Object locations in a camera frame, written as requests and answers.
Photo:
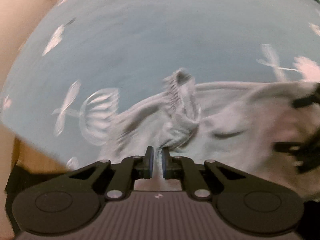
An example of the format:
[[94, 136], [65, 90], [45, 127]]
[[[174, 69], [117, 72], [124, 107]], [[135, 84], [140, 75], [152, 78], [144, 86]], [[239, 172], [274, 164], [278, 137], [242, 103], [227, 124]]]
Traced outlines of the teal floral bed sheet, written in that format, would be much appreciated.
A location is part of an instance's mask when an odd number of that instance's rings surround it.
[[61, 163], [95, 160], [112, 116], [197, 83], [315, 77], [319, 0], [60, 0], [3, 86], [2, 123]]

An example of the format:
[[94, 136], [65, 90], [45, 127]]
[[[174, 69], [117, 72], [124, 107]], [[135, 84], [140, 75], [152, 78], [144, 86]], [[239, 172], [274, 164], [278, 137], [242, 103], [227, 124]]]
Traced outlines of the grey sweatpants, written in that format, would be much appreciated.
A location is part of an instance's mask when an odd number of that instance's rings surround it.
[[151, 180], [142, 191], [175, 191], [181, 185], [163, 178], [161, 150], [196, 163], [213, 159], [283, 185], [303, 199], [319, 197], [319, 169], [299, 174], [295, 159], [276, 153], [278, 141], [302, 142], [319, 125], [319, 107], [294, 109], [291, 101], [309, 95], [315, 82], [211, 82], [196, 84], [185, 70], [164, 80], [164, 91], [116, 115], [99, 158], [118, 163], [155, 150]]

